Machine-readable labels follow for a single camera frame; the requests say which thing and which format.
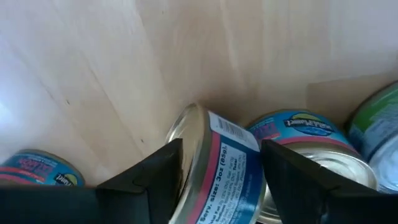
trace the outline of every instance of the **pink stripe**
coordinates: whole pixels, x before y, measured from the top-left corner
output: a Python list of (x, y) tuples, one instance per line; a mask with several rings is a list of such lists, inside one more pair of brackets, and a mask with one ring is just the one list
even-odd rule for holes
[(12, 180), (12, 181), (20, 183), (20, 184), (36, 184), (36, 183), (30, 182), (28, 180), (22, 179), (20, 177), (8, 175), (8, 174), (0, 174), (0, 179)]
[(216, 168), (218, 164), (218, 154), (220, 152), (220, 134), (213, 132), (211, 151), (209, 156), (209, 162), (205, 174), (205, 179), (201, 185), (200, 192), (198, 194), (198, 200), (192, 210), (191, 215), (188, 218), (188, 224), (194, 224), (198, 220), (203, 207), (205, 206), (207, 196), (211, 190), (214, 176), (216, 174)]
[(326, 137), (320, 137), (320, 136), (309, 136), (309, 137), (294, 137), (294, 138), (287, 138), (287, 139), (281, 139), (281, 140), (276, 140), (277, 143), (279, 144), (289, 144), (289, 143), (295, 143), (295, 142), (326, 142), (326, 143), (331, 143), (331, 144), (336, 144), (339, 146), (343, 146), (346, 149), (349, 149), (357, 154), (359, 154), (352, 146), (347, 145), (341, 141), (337, 141), (334, 139), (326, 138)]

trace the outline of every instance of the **barcode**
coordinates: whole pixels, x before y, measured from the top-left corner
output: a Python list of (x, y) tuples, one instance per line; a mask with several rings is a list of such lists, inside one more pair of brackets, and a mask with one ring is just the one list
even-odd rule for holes
[(218, 118), (218, 126), (226, 131), (227, 133), (230, 133), (242, 140), (246, 140), (246, 135), (244, 134), (244, 132), (242, 131), (241, 128), (227, 122), (227, 121), (223, 121), (222, 119)]

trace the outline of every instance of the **green can label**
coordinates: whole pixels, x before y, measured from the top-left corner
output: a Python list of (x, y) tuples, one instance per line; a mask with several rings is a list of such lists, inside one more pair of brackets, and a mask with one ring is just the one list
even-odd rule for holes
[(398, 130), (398, 83), (372, 97), (357, 112), (349, 140), (369, 161), (379, 144)]

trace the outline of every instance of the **wood grain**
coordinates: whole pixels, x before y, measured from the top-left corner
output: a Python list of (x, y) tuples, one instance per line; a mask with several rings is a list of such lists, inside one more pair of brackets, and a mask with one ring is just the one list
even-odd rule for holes
[(1, 1), (0, 159), (43, 149), (97, 184), (163, 145), (193, 101), (241, 124), (282, 108), (310, 108), (341, 123), (397, 78), (397, 7), (393, 0)]

